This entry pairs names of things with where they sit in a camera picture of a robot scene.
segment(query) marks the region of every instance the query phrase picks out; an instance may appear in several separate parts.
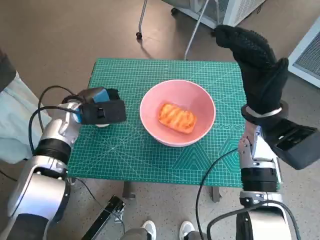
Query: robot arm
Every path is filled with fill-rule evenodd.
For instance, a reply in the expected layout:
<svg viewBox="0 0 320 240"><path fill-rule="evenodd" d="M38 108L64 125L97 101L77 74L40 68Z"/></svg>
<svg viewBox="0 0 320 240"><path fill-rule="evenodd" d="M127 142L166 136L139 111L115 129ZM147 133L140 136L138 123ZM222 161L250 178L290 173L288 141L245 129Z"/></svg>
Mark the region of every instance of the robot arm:
<svg viewBox="0 0 320 240"><path fill-rule="evenodd" d="M70 197L67 164L81 125L111 124L126 120L125 105L115 89L86 89L82 102L67 97L54 110L34 156L29 159L8 202L9 222L0 240L44 240L49 226L59 222Z"/></svg>
<svg viewBox="0 0 320 240"><path fill-rule="evenodd" d="M240 203L245 208L267 200L282 203L279 158L295 169L312 164L320 158L320 132L286 119L288 105L281 96L288 78L287 58L277 61L267 40L256 32L226 25L215 32L217 44L229 48L240 67L247 100L241 108L246 123L238 144ZM276 203L238 214L236 226L237 240L291 240L285 210Z"/></svg>

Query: blue part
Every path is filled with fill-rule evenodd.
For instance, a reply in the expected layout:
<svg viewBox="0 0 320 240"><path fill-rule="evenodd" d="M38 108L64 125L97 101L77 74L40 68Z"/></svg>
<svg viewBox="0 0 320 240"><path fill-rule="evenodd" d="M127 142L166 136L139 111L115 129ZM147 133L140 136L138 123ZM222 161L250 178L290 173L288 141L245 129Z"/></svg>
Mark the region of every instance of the blue part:
<svg viewBox="0 0 320 240"><path fill-rule="evenodd" d="M93 101L96 104L110 101L109 94L108 94L107 90L104 88L102 91L98 92L93 97Z"/></svg>
<svg viewBox="0 0 320 240"><path fill-rule="evenodd" d="M79 124L81 124L81 122L82 122L82 117L81 117L79 108L77 108L75 111L76 111L76 112L79 112L79 114L75 114L76 117L77 117L76 121L77 121Z"/></svg>

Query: green cutting mat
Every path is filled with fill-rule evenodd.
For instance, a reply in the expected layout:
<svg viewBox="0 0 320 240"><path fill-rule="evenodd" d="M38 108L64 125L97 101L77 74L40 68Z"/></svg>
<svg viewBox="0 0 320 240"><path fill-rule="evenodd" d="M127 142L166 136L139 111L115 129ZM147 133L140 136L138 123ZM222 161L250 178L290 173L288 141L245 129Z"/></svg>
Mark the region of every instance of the green cutting mat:
<svg viewBox="0 0 320 240"><path fill-rule="evenodd" d="M170 79L201 85L215 103L213 128L189 147L162 145L140 121L139 107L145 93ZM236 63L99 58L89 87L118 89L127 121L105 128L82 127L68 164L74 177L198 185L215 159L237 148L244 131L240 108L245 95ZM205 184L241 187L237 153L220 161Z"/></svg>

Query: gray floor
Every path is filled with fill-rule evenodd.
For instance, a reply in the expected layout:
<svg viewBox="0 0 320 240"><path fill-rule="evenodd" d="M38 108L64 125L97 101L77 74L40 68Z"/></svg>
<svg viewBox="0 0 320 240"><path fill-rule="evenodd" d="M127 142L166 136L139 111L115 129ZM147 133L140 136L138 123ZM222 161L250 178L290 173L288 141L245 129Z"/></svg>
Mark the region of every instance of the gray floor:
<svg viewBox="0 0 320 240"><path fill-rule="evenodd" d="M98 57L181 59L195 21L171 7L149 0L143 22L143 44L136 41L142 0L0 0L0 46L31 90L39 96L53 84L80 91L88 84ZM278 57L295 48L320 13L319 0L268 0L260 14L254 13L241 26L263 34ZM219 48L201 26L189 54L190 60L233 61L231 53ZM57 104L64 93L52 91L45 104ZM290 105L289 118L320 128L320 90L291 75L283 93ZM23 163L2 169L18 176ZM303 239L320 239L320 161L301 171L281 164L284 184L281 192L295 213ZM87 184L101 203L111 195L121 196L122 182L89 179ZM0 176L0 229L5 224L5 206L14 184ZM128 202L126 228L151 219L159 240L178 239L183 220L195 221L198 187L189 185L136 183L136 201ZM223 188L223 199L213 204L205 188L200 201L203 229L221 213L239 208L239 189ZM84 188L74 189L63 221L50 231L50 239L78 240L99 214L99 207ZM98 237L114 240L121 226L108 225ZM219 223L213 230L217 239L234 239L235 218Z"/></svg>

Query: light blue cloth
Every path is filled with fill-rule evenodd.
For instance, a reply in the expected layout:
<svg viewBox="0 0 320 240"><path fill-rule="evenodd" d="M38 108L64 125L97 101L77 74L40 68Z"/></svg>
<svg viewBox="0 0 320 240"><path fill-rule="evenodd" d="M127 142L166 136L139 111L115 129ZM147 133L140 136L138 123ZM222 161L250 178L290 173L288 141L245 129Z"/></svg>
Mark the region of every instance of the light blue cloth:
<svg viewBox="0 0 320 240"><path fill-rule="evenodd" d="M0 160L15 164L32 157L28 139L28 124L32 113L38 108L38 98L16 73L14 80L0 92ZM43 125L51 117L41 112ZM36 116L32 125L34 147L42 136L39 119Z"/></svg>

